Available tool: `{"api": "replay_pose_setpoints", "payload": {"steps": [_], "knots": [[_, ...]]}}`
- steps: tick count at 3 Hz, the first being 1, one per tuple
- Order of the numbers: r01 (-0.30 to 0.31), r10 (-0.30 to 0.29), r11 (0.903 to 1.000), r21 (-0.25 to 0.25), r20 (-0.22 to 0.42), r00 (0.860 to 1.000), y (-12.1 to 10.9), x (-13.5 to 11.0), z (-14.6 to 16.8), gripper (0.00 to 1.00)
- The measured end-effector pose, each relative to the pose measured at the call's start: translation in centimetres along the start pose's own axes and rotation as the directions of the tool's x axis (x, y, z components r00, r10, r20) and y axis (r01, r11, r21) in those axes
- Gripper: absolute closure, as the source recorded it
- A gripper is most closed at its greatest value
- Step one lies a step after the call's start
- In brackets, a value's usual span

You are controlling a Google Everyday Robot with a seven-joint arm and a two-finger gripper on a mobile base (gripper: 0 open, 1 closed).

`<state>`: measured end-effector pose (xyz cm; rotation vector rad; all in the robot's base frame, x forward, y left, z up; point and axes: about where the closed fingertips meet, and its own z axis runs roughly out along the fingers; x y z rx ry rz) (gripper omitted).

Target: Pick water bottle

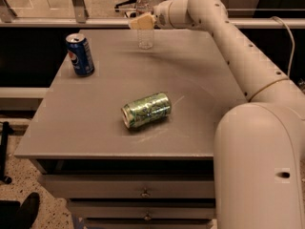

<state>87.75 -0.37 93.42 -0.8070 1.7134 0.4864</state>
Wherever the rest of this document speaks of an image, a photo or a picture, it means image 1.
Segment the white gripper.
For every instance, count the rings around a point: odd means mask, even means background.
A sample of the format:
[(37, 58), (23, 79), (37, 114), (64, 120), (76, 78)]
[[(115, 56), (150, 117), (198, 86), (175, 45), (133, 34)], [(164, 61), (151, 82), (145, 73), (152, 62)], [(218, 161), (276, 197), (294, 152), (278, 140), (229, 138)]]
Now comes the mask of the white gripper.
[(193, 20), (188, 13), (188, 0), (166, 0), (149, 12), (134, 17), (129, 22), (131, 30), (152, 30), (155, 19), (156, 26), (160, 29), (188, 29), (193, 25)]

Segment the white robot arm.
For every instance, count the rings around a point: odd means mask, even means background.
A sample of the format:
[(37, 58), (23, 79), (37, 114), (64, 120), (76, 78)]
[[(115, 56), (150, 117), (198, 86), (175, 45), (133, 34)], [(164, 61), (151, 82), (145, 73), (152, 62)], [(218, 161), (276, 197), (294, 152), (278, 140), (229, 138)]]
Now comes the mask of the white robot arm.
[(164, 1), (129, 25), (208, 32), (247, 99), (214, 136), (217, 229), (305, 229), (304, 93), (231, 23), (220, 0)]

